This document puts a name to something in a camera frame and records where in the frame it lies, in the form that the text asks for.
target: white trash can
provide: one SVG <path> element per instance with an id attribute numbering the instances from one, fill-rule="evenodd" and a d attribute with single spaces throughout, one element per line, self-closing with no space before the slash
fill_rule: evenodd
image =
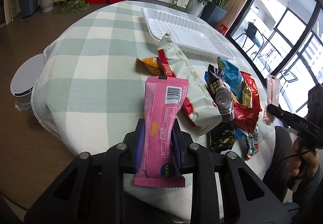
<path id="1" fill-rule="evenodd" d="M 43 54 L 39 54 L 25 61 L 16 71 L 11 80 L 10 91 L 16 97 L 15 107 L 17 110 L 29 109 L 32 112 L 31 93 L 43 69 Z"/>

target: sliding glass door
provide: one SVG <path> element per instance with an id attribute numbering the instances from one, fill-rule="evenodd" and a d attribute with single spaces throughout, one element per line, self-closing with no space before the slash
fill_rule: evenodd
<path id="1" fill-rule="evenodd" d="M 252 0 L 227 38 L 264 81 L 280 78 L 281 107 L 307 114 L 307 94 L 323 82 L 323 11 L 316 0 Z"/>

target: nutrition facts table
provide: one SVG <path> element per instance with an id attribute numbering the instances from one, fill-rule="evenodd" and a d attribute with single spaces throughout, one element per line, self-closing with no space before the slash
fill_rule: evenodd
<path id="1" fill-rule="evenodd" d="M 159 140 L 162 141 L 162 153 L 161 157 L 169 158 L 172 157 L 171 153 L 171 132 L 175 121 L 177 107 L 167 107 L 165 110 L 164 124 L 160 129 Z"/>

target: barcode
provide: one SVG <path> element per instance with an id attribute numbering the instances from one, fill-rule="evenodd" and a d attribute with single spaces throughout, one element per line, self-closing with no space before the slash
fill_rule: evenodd
<path id="1" fill-rule="evenodd" d="M 181 99 L 181 87 L 167 86 L 165 104 L 178 104 Z"/>

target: tablecloth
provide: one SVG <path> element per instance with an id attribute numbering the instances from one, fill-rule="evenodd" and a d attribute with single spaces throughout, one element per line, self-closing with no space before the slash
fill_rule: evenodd
<path id="1" fill-rule="evenodd" d="M 163 6 L 143 2 L 119 2 L 90 13 L 70 26 L 44 50 L 44 70 L 32 93 L 32 108 L 42 126 L 58 137 L 74 154 L 105 152 L 122 142 L 143 118 L 144 85 L 151 74 L 136 58 L 157 56 L 158 42 L 150 35 L 142 8 L 170 12 L 206 24 L 203 20 Z M 253 75 L 262 109 L 266 93 L 251 66 L 227 42 L 235 60 L 231 63 Z M 204 77 L 216 59 L 186 53 L 196 72 Z M 259 117 L 259 153 L 248 165 L 262 178 L 275 148 L 274 128 Z M 181 110 L 177 115 L 182 131 L 206 146 L 206 137 L 197 136 Z M 234 151 L 241 156 L 238 143 Z M 145 188 L 133 186 L 133 176 L 124 176 L 129 194 L 189 220 L 192 176 L 186 175 L 185 188 Z"/>

